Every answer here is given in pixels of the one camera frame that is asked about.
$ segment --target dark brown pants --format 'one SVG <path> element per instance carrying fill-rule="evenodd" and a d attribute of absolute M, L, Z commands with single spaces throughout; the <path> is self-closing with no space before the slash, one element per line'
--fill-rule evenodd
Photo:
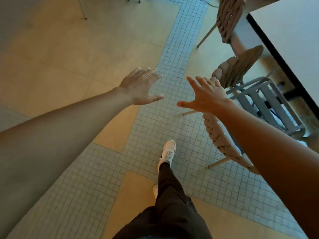
<path fill-rule="evenodd" d="M 146 208 L 113 239 L 158 238 L 212 239 L 203 218 L 174 176 L 169 164 L 159 170 L 159 188 L 155 206 Z"/>

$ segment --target black table edge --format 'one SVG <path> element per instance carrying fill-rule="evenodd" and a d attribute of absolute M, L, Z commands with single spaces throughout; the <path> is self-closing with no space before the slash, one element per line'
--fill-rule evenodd
<path fill-rule="evenodd" d="M 286 64 L 285 60 L 281 57 L 281 55 L 278 53 L 276 48 L 273 46 L 273 44 L 270 42 L 270 40 L 267 38 L 265 33 L 262 31 L 262 29 L 259 27 L 259 25 L 254 20 L 253 16 L 249 13 L 246 17 L 251 27 L 254 29 L 254 31 L 257 33 L 257 35 L 260 37 L 261 41 L 264 43 L 264 45 L 267 47 L 271 55 L 274 57 L 274 59 L 277 61 L 279 66 L 282 68 L 282 70 L 285 72 L 289 80 L 293 83 L 295 86 L 297 92 L 300 94 L 300 96 L 305 100 L 309 108 L 312 110 L 314 115 L 319 119 L 319 107 L 314 102 L 314 100 L 311 98 L 311 96 L 308 94 L 308 92 L 305 90 L 303 85 L 300 83 L 296 75 L 293 73 L 293 71 L 289 68 L 289 66 Z"/>

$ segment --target shoe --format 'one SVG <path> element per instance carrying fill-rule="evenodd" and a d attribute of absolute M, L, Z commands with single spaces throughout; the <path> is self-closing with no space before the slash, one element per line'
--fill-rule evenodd
<path fill-rule="evenodd" d="M 162 156 L 159 159 L 159 164 L 157 165 L 157 170 L 160 172 L 160 166 L 162 163 L 166 162 L 171 166 L 172 160 L 176 150 L 176 143 L 174 140 L 167 141 L 163 147 Z"/>
<path fill-rule="evenodd" d="M 158 185 L 154 185 L 154 187 L 153 187 L 153 193 L 154 193 L 154 197 L 155 197 L 155 199 L 157 198 L 158 188 L 159 188 L 159 186 L 158 186 Z"/>

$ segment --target white tabletop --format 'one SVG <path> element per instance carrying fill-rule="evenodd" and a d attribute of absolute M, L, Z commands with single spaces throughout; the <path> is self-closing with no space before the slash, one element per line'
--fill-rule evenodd
<path fill-rule="evenodd" d="M 280 0 L 250 12 L 317 106 L 319 106 L 318 7 L 319 0 Z"/>

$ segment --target person's left arm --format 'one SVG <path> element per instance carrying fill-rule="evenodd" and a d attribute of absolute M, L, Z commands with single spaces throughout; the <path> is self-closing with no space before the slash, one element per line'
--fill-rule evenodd
<path fill-rule="evenodd" d="M 156 70 L 135 69 L 119 87 L 54 110 L 0 133 L 0 238 L 50 188 L 101 130 L 126 107 L 149 96 Z"/>

